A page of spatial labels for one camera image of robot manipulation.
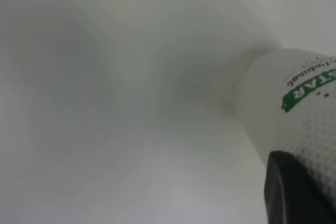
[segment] white surface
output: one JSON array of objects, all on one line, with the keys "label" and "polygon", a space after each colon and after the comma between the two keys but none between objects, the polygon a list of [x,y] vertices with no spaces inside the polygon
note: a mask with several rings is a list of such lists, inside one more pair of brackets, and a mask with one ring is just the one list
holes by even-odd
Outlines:
[{"label": "white surface", "polygon": [[336,55],[336,0],[259,0],[286,48]]},{"label": "white surface", "polygon": [[0,1],[1,223],[266,223],[265,169],[206,103],[273,44],[254,0]]}]

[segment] white background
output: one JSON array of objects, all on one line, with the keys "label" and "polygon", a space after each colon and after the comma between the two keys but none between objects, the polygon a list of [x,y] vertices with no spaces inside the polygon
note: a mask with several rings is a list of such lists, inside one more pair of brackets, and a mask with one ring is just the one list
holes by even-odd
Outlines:
[{"label": "white background", "polygon": [[333,1],[0,0],[1,223],[266,223],[235,67]]}]

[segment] green label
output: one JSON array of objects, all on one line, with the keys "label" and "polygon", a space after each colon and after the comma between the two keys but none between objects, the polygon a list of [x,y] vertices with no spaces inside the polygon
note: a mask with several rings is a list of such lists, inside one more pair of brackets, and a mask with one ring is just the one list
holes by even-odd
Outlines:
[{"label": "green label", "polygon": [[294,89],[290,90],[283,97],[281,108],[284,109],[287,113],[311,92],[314,92],[319,87],[326,85],[334,80],[336,80],[336,69],[331,69],[310,78],[309,80],[301,83]]}]

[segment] white wall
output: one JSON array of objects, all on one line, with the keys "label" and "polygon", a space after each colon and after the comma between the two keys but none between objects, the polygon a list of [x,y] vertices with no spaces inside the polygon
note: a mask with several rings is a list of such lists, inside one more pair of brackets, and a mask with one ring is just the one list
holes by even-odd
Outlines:
[{"label": "white wall", "polygon": [[1,223],[266,223],[265,169],[214,98],[276,44],[255,0],[0,4]]},{"label": "white wall", "polygon": [[336,0],[259,0],[285,47],[336,55]]}]

